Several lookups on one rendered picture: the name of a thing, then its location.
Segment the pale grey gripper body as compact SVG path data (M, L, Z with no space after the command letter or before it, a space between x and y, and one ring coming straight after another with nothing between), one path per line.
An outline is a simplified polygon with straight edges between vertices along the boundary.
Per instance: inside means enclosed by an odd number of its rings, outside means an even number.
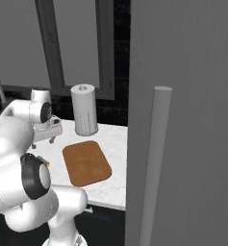
M61 124L50 125L46 129L42 129L39 127L34 126L34 142L39 142L45 139L48 139L52 136L57 137L63 133L63 128Z

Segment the brown wooden cutting board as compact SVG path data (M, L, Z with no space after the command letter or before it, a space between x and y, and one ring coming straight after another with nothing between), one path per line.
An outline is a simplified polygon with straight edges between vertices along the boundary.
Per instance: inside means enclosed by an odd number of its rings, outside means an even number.
M109 179L112 169L96 141L89 140L63 148L63 159L70 182L83 187Z

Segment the white paper towel roll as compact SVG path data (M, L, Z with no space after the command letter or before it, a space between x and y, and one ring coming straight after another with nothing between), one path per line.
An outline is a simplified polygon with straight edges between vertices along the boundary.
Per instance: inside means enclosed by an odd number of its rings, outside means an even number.
M75 121L75 133L80 136L94 135L98 131L95 87L79 84L70 90Z

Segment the grey framed window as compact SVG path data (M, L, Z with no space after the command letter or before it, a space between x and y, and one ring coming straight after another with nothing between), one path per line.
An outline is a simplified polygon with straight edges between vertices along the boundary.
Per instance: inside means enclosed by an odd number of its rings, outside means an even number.
M114 99L114 0L0 0L0 80L6 91L78 84Z

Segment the dark drawer front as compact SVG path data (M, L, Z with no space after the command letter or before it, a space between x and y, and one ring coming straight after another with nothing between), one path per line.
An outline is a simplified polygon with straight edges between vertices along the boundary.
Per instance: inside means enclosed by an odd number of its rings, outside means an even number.
M125 212L93 208L94 214L83 212L75 217L76 227L88 246L124 246ZM29 232L14 232L0 214L0 246L42 246L49 234L47 223Z

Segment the grey fridge door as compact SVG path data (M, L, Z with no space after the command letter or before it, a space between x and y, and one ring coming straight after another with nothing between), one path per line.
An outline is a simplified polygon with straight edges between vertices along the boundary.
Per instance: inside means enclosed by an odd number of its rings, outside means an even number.
M131 0L125 246L139 246L155 86L172 95L151 246L228 246L228 0Z

